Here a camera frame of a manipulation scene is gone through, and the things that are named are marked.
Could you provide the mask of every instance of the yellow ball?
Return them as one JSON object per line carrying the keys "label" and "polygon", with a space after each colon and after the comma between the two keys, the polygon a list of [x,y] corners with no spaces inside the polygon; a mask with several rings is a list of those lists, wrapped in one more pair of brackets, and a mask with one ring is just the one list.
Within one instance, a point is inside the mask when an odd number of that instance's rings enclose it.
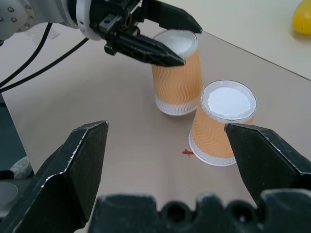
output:
{"label": "yellow ball", "polygon": [[294,30],[302,34],[311,34],[311,0],[303,0],[293,16]]}

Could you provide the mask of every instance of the paper cup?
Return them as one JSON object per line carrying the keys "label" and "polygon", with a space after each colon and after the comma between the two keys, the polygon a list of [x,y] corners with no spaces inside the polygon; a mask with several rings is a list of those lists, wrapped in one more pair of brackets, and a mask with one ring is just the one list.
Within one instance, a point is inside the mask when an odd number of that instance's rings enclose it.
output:
{"label": "paper cup", "polygon": [[221,80],[206,86],[189,134],[193,153],[210,165],[234,164],[225,124],[252,124],[256,107],[252,91],[241,83]]}
{"label": "paper cup", "polygon": [[189,31],[168,30],[154,39],[186,60],[182,67],[152,65],[156,105],[162,112],[173,116],[194,111],[203,89],[196,35]]}

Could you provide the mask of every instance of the red stain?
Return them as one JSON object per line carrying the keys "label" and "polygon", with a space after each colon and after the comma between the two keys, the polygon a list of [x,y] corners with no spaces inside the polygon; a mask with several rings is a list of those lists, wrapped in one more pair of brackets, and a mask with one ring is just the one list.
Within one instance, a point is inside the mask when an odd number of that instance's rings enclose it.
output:
{"label": "red stain", "polygon": [[186,154],[189,158],[191,155],[193,155],[194,153],[192,151],[188,151],[187,149],[185,149],[182,154]]}

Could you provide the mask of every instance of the wire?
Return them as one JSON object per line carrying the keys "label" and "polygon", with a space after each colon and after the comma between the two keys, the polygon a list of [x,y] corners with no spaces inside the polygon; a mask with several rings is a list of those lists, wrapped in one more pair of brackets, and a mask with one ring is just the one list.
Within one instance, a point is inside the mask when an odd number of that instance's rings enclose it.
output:
{"label": "wire", "polygon": [[40,53],[41,49],[43,48],[44,43],[46,42],[49,32],[51,30],[52,27],[52,23],[48,23],[45,32],[43,33],[43,37],[38,45],[38,47],[36,48],[36,50],[34,51],[34,53],[31,55],[31,57],[20,67],[18,68],[13,74],[11,74],[9,77],[7,77],[5,80],[3,80],[0,83],[0,87],[3,87],[4,85],[6,85],[8,82],[10,82],[13,78],[15,78],[20,72],[22,72],[31,62],[33,62],[33,60],[35,59],[35,57],[37,57],[37,55]]}
{"label": "wire", "polygon": [[51,64],[47,65],[46,67],[44,67],[43,69],[37,71],[36,73],[28,76],[27,78],[24,78],[16,83],[13,83],[11,85],[8,85],[4,88],[0,89],[0,93],[10,90],[14,87],[17,87],[35,77],[37,77],[38,75],[44,73],[45,71],[47,71],[48,69],[52,68],[53,66],[55,66],[56,64],[60,63],[61,61],[63,61],[65,58],[67,58],[69,55],[71,55],[73,52],[75,52],[77,49],[79,49],[82,45],[84,45],[86,42],[88,41],[88,38],[83,39],[79,44],[77,44],[75,47],[73,47],[71,50],[69,50],[68,52],[66,52],[63,56],[59,57],[57,60],[53,61]]}

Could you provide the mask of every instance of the cup bottom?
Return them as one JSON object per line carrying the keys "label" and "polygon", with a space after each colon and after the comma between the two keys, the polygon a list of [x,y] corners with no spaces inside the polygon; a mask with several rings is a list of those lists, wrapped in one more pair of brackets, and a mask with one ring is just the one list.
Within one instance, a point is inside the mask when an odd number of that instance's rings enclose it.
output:
{"label": "cup bottom", "polygon": [[217,157],[213,157],[201,151],[200,148],[198,148],[196,143],[194,142],[194,139],[192,137],[192,131],[190,131],[190,134],[189,134],[189,145],[190,145],[192,152],[195,154],[195,156],[198,157],[198,159],[200,159],[204,163],[207,163],[213,166],[230,166],[236,163],[236,160],[234,157],[225,158],[225,159],[217,158]]}
{"label": "cup bottom", "polygon": [[171,116],[183,116],[195,111],[199,105],[199,101],[200,95],[198,96],[198,98],[188,103],[169,104],[160,100],[158,96],[155,96],[155,103],[160,111]]}

